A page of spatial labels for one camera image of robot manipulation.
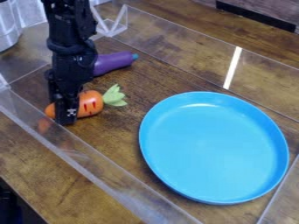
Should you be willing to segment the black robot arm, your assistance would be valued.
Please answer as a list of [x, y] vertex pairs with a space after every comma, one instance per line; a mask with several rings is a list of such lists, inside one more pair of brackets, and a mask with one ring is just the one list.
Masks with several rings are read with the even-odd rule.
[[81, 107], [83, 85], [94, 79], [98, 49], [90, 39], [97, 34], [90, 0], [42, 0], [50, 25], [47, 47], [53, 52], [46, 72], [54, 120], [74, 124]]

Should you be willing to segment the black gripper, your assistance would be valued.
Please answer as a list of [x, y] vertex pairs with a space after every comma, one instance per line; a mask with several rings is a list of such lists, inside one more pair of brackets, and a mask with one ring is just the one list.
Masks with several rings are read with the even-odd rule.
[[98, 50], [91, 39], [65, 46], [47, 39], [53, 51], [51, 69], [45, 78], [49, 82], [50, 101], [55, 105], [55, 122], [71, 125], [78, 120], [83, 85], [94, 79]]

